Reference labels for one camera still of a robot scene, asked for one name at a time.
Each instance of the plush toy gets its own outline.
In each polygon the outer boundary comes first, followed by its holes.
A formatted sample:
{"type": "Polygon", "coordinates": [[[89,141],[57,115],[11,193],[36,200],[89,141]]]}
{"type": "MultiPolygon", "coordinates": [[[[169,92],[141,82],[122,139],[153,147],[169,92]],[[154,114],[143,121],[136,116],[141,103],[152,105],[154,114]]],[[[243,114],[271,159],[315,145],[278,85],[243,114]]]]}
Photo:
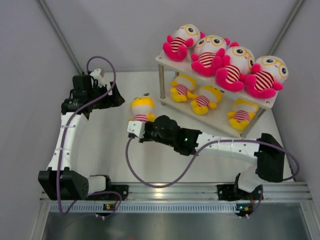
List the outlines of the plush toy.
{"type": "Polygon", "coordinates": [[[191,93],[196,89],[197,82],[194,78],[185,74],[178,75],[172,80],[171,85],[171,98],[174,102],[186,102],[188,99],[195,99],[197,95],[191,93]]]}
{"type": "Polygon", "coordinates": [[[269,99],[276,91],[284,88],[282,83],[288,78],[288,68],[276,56],[261,56],[252,66],[253,74],[243,76],[245,90],[254,98],[269,99]]]}
{"type": "Polygon", "coordinates": [[[215,35],[209,35],[195,45],[194,54],[191,55],[193,63],[192,69],[200,75],[211,77],[216,73],[217,68],[222,67],[222,60],[220,63],[216,62],[213,65],[215,56],[223,57],[227,45],[230,44],[228,38],[222,38],[215,35]]]}
{"type": "Polygon", "coordinates": [[[179,27],[174,34],[169,35],[163,44],[163,51],[173,61],[181,62],[188,55],[188,48],[194,47],[205,34],[192,24],[179,27]]]}
{"type": "Polygon", "coordinates": [[[202,86],[195,100],[191,101],[192,110],[195,114],[204,115],[210,109],[215,109],[220,103],[223,93],[210,85],[202,86]]]}
{"type": "Polygon", "coordinates": [[[232,111],[228,113],[229,124],[234,129],[243,131],[256,115],[257,110],[257,105],[239,98],[232,105],[232,111]]]}
{"type": "Polygon", "coordinates": [[[237,42],[233,42],[221,60],[219,59],[220,56],[215,58],[217,60],[214,59],[214,63],[222,60],[223,65],[215,73],[216,84],[231,92],[241,91],[245,85],[240,81],[240,76],[250,73],[255,62],[252,52],[243,46],[239,46],[237,42]]]}
{"type": "Polygon", "coordinates": [[[130,112],[133,117],[129,121],[153,122],[156,119],[156,116],[152,114],[154,107],[155,103],[149,93],[136,97],[130,105],[130,112]]]}

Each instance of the pink plush toy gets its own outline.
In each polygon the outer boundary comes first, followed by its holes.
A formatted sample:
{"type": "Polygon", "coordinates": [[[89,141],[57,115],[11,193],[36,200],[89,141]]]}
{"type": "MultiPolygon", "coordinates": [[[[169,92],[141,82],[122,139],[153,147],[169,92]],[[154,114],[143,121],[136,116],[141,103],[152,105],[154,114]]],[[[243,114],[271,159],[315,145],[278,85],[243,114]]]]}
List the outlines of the pink plush toy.
{"type": "Polygon", "coordinates": [[[163,44],[163,51],[173,61],[181,62],[188,55],[188,48],[192,48],[205,34],[192,24],[179,27],[173,34],[168,36],[163,44]]]}
{"type": "Polygon", "coordinates": [[[249,49],[233,42],[222,59],[219,58],[220,56],[216,56],[213,60],[214,65],[220,61],[223,65],[215,73],[216,84],[231,92],[241,91],[245,85],[240,81],[240,76],[250,73],[255,62],[254,55],[249,49]]]}
{"type": "Polygon", "coordinates": [[[284,88],[282,83],[288,78],[288,68],[276,56],[261,56],[252,66],[253,74],[241,77],[245,90],[254,98],[269,99],[276,91],[284,88]]]}
{"type": "Polygon", "coordinates": [[[191,55],[193,63],[192,69],[200,75],[211,77],[216,73],[218,68],[222,67],[221,57],[225,55],[227,45],[230,44],[228,38],[222,38],[215,35],[209,35],[195,45],[194,54],[191,55]]]}

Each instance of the wooden shelf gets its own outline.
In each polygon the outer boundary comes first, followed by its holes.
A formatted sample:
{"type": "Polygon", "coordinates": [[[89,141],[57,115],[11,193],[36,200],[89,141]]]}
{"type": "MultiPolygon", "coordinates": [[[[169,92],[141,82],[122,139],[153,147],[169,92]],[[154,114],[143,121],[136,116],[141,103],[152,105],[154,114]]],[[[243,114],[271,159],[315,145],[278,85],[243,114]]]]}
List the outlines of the wooden shelf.
{"type": "Polygon", "coordinates": [[[210,125],[211,127],[219,131],[227,133],[236,138],[241,138],[242,132],[232,128],[228,122],[229,121],[228,112],[230,112],[232,109],[232,105],[234,103],[233,99],[223,96],[221,102],[218,104],[218,107],[216,109],[210,109],[209,112],[205,115],[197,115],[193,112],[191,108],[190,102],[192,101],[192,99],[189,99],[186,102],[174,102],[170,96],[170,88],[171,86],[169,85],[166,86],[166,91],[165,91],[166,97],[165,99],[160,99],[161,102],[207,125],[210,125]]]}
{"type": "Polygon", "coordinates": [[[258,105],[259,107],[261,107],[263,109],[271,109],[273,107],[275,100],[276,100],[276,97],[278,95],[278,93],[277,93],[274,97],[269,98],[269,99],[257,99],[257,98],[250,96],[249,94],[247,94],[244,90],[239,91],[239,92],[227,91],[224,88],[222,88],[216,84],[214,76],[212,76],[212,77],[201,76],[192,70],[190,62],[188,62],[188,61],[183,61],[183,62],[172,61],[166,56],[166,54],[163,51],[161,51],[161,53],[155,58],[155,60],[159,64],[161,64],[165,67],[169,67],[171,69],[174,69],[176,72],[186,74],[192,78],[195,78],[197,80],[198,85],[211,85],[217,89],[223,90],[224,95],[231,98],[231,99],[236,100],[238,98],[242,98],[242,99],[250,101],[251,103],[258,105]]]}

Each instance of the red and white striped shirt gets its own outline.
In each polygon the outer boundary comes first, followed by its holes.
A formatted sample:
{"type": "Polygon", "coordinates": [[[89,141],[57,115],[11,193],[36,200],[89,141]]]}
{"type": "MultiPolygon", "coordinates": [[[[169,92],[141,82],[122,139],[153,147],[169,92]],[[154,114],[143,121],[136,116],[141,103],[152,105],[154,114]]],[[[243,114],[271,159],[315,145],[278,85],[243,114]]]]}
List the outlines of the red and white striped shirt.
{"type": "Polygon", "coordinates": [[[138,114],[134,117],[133,121],[141,121],[141,122],[148,122],[147,115],[145,114],[138,114]]]}
{"type": "Polygon", "coordinates": [[[225,66],[224,68],[228,70],[228,74],[225,80],[228,84],[239,81],[241,72],[237,66],[230,64],[228,66],[225,66]]]}
{"type": "Polygon", "coordinates": [[[202,96],[202,95],[197,96],[195,100],[198,103],[199,107],[202,107],[202,106],[209,107],[210,100],[206,96],[202,96]]]}
{"type": "Polygon", "coordinates": [[[212,63],[215,56],[216,56],[215,53],[204,52],[204,53],[200,54],[198,61],[200,63],[202,63],[205,68],[208,68],[211,66],[211,63],[212,63]]]}
{"type": "Polygon", "coordinates": [[[256,83],[254,88],[258,91],[262,91],[264,89],[271,89],[275,80],[274,77],[266,71],[260,71],[254,74],[256,77],[256,83]]]}
{"type": "Polygon", "coordinates": [[[172,50],[173,53],[178,52],[178,48],[179,48],[180,45],[183,45],[183,46],[187,47],[186,46],[186,41],[184,39],[182,39],[181,37],[174,38],[170,42],[170,45],[171,45],[171,50],[172,50]]]}
{"type": "Polygon", "coordinates": [[[239,123],[243,120],[247,120],[250,122],[250,117],[249,117],[249,113],[247,111],[237,111],[233,117],[234,119],[236,119],[239,123]]]}
{"type": "Polygon", "coordinates": [[[178,90],[178,94],[187,96],[188,88],[185,85],[178,84],[175,88],[178,90]]]}

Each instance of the white floor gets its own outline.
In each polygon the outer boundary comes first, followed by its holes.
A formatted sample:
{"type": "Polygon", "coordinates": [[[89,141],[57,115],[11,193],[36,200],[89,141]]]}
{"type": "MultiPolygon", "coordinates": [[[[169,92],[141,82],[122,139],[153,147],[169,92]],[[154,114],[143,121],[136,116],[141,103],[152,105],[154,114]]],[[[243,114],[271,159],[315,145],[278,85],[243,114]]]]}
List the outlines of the white floor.
{"type": "MultiPolygon", "coordinates": [[[[166,72],[165,76],[169,83],[174,72],[166,72]]],[[[159,101],[158,72],[119,72],[116,83],[126,103],[120,107],[94,110],[91,113],[81,140],[77,166],[79,173],[85,176],[101,174],[109,175],[113,182],[137,182],[127,166],[125,146],[128,141],[128,119],[131,117],[129,105],[134,97],[144,93],[153,95],[156,116],[167,115],[181,127],[228,137],[170,106],[162,106],[159,101]]],[[[271,110],[266,111],[247,138],[259,138],[261,133],[272,134],[281,142],[271,110]]],[[[133,140],[129,158],[133,169],[145,181],[171,182],[182,173],[191,156],[179,155],[160,143],[138,143],[138,140],[133,140]]],[[[233,182],[236,175],[248,167],[248,163],[237,159],[198,156],[180,182],[233,182]]],[[[290,175],[286,161],[283,176],[286,178],[290,175]]]]}

